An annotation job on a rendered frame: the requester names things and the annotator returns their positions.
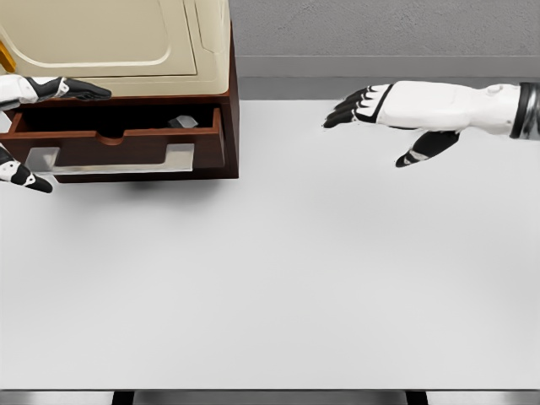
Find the gold fitting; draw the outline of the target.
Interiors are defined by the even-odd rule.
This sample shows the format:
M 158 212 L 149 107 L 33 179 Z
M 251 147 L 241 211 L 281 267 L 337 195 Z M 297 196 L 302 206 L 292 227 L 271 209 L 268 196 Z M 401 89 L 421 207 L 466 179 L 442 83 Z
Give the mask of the gold fitting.
M 11 56 L 8 48 L 0 41 L 0 65 L 8 73 L 16 71 L 16 61 Z

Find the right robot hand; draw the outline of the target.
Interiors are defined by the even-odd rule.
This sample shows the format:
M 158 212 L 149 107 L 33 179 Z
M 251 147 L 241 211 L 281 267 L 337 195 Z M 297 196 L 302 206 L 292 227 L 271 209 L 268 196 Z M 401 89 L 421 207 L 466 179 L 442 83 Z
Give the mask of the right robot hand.
M 359 89 L 336 105 L 322 126 L 364 122 L 423 134 L 396 161 L 402 168 L 431 159 L 457 143 L 471 125 L 480 89 L 446 83 L 397 81 Z

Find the brown cabinet with cream top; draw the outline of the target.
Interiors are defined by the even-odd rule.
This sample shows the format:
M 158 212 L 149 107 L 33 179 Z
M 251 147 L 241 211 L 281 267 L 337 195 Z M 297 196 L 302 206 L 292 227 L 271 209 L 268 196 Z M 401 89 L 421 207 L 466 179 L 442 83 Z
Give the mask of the brown cabinet with cream top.
M 112 93 L 109 100 L 51 99 L 25 107 L 217 105 L 227 170 L 239 174 L 239 97 L 228 0 L 0 0 L 0 41 L 15 74 L 68 77 Z M 171 144 L 161 164 L 61 167 L 57 147 L 21 162 L 39 175 L 90 176 L 192 171 L 194 147 Z

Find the brown drawer with silver handle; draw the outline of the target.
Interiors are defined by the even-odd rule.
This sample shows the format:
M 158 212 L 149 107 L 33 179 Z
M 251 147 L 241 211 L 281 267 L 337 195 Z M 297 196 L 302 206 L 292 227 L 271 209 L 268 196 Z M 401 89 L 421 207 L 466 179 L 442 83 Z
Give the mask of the brown drawer with silver handle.
M 180 115 L 192 116 L 198 127 L 169 128 L 168 120 Z M 20 162 L 32 148 L 57 147 L 61 167 L 161 164 L 169 145 L 194 147 L 190 172 L 60 175 L 60 183 L 209 179 L 227 170 L 217 105 L 25 107 L 14 112 L 0 143 Z

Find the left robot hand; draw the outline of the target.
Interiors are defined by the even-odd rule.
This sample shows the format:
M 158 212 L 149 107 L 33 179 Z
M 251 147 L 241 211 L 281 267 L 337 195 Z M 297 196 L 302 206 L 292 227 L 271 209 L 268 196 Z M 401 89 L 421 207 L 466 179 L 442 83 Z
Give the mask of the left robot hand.
M 66 77 L 25 77 L 7 74 L 0 78 L 0 116 L 21 105 L 40 103 L 53 98 L 83 101 L 109 100 L 110 90 Z M 7 182 L 38 192 L 51 193 L 52 184 L 35 175 L 16 160 L 0 143 L 0 182 Z

